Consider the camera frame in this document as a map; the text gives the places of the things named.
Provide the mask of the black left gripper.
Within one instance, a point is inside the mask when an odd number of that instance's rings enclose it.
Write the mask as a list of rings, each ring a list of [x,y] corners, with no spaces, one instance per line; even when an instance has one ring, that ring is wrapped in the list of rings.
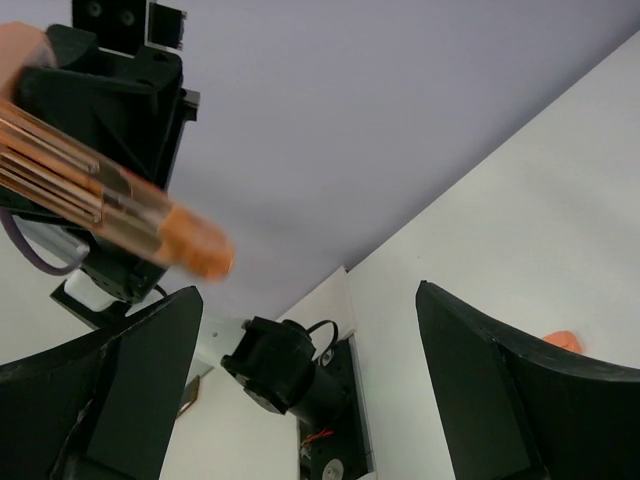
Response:
[[[73,2],[71,26],[46,30],[58,66],[24,73],[20,108],[167,189],[199,101],[184,89],[174,52],[185,15],[153,1]],[[88,242],[89,255],[52,297],[103,328],[2,365],[1,476],[157,479],[203,300],[186,287],[123,318],[143,300],[165,296],[163,269],[73,233]]]

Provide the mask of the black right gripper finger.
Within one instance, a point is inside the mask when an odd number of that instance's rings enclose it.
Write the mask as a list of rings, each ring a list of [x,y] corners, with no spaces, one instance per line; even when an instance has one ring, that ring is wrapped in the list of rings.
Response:
[[[456,478],[638,478],[637,369],[554,346],[431,282],[415,301]]]

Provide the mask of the orange highlighter cap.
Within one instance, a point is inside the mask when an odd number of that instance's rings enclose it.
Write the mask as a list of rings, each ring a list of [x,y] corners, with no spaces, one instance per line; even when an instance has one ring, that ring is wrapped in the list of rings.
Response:
[[[576,354],[583,354],[584,347],[578,336],[568,330],[556,331],[543,337],[543,340],[558,348]]]

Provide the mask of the orange highlighter pen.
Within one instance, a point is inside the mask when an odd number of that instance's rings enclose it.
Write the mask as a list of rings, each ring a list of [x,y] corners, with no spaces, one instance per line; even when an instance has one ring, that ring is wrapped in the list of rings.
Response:
[[[2,25],[2,186],[160,267],[206,280],[228,275],[234,249],[218,226],[15,105],[27,68],[54,63],[44,31]]]

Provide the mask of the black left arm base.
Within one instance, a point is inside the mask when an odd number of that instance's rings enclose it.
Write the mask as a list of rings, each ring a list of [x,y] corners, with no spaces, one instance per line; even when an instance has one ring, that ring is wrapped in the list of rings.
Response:
[[[268,412],[297,421],[300,479],[366,479],[374,472],[354,348],[329,319],[304,327],[256,317],[222,368]]]

